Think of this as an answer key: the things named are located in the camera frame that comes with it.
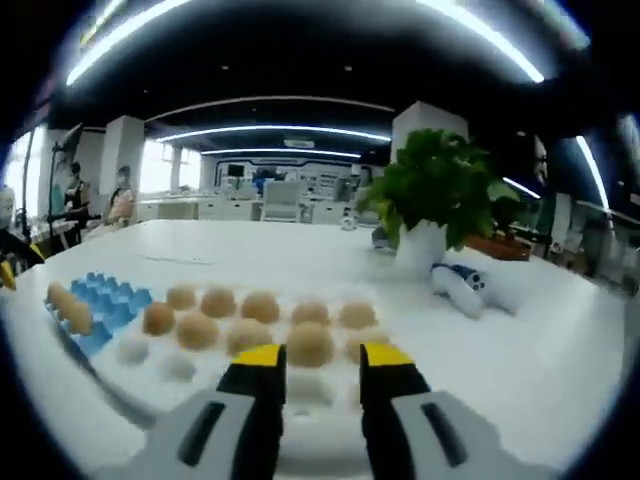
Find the person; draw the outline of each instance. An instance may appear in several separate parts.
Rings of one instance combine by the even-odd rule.
[[[131,169],[125,165],[118,170],[118,183],[114,190],[105,214],[103,215],[102,224],[90,231],[85,240],[91,240],[101,237],[102,235],[119,230],[129,224],[129,220],[133,215],[134,195],[131,189]]]
[[[64,212],[52,215],[51,220],[64,219],[75,222],[71,230],[71,242],[80,243],[80,232],[89,221],[89,188],[80,178],[80,164],[73,162],[69,166],[69,180],[64,192]]]

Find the potted plant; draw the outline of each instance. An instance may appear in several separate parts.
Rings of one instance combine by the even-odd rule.
[[[374,179],[357,209],[376,206],[403,268],[428,273],[468,237],[491,237],[493,203],[503,197],[519,201],[489,168],[488,153],[458,134],[411,132],[397,160]]]

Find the monitor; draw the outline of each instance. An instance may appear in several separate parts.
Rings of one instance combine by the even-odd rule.
[[[229,165],[227,175],[229,177],[244,177],[244,165]]]

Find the white pillar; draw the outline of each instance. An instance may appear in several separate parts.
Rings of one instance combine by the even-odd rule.
[[[210,192],[215,187],[215,172],[218,160],[215,157],[202,155],[200,160],[200,191]]]
[[[171,157],[171,192],[176,193],[180,190],[180,159],[182,158],[182,149],[173,147],[173,155]]]
[[[138,190],[140,184],[140,160],[144,146],[144,122],[123,116],[107,125],[100,163],[100,194],[108,195],[116,187],[118,169],[128,165],[131,169],[131,186]]]
[[[398,149],[405,146],[409,133],[424,128],[448,130],[469,138],[469,122],[464,118],[432,105],[416,102],[393,119],[391,163],[397,161]]]

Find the white toy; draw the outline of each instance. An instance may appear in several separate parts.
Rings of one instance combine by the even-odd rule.
[[[512,285],[464,265],[437,263],[431,269],[431,278],[434,293],[447,295],[470,318],[480,318],[485,306],[515,315],[520,304]]]
[[[342,217],[342,220],[340,222],[340,228],[346,231],[351,231],[358,228],[358,224],[356,223],[355,219],[352,217]]]

